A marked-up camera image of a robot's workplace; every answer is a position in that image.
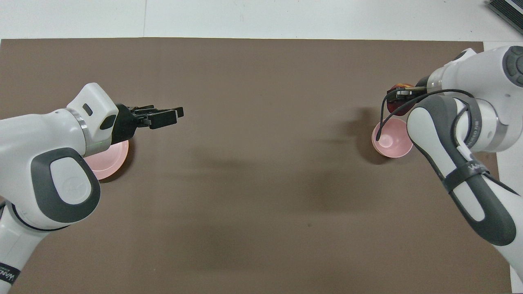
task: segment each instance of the pink plate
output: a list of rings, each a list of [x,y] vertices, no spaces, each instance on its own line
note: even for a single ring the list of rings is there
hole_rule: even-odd
[[[380,141],[376,141],[376,134],[380,123],[372,132],[372,146],[381,155],[398,158],[404,156],[412,149],[412,141],[407,134],[407,123],[399,118],[390,118],[381,130]]]
[[[114,174],[126,160],[129,141],[111,145],[106,151],[88,156],[85,159],[98,180]]]

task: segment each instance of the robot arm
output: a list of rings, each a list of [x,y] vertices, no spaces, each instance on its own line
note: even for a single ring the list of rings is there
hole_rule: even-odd
[[[407,120],[411,140],[469,225],[507,259],[520,279],[523,199],[490,176],[472,152],[502,151],[519,138],[523,129],[522,56],[522,47],[479,54],[463,51],[418,83],[428,94]],[[431,95],[445,89],[461,89],[475,98],[453,91]]]
[[[115,105],[96,83],[64,109],[0,120],[0,293],[6,293],[50,232],[88,217],[100,185],[83,157],[133,137],[136,128],[172,125],[181,107]]]

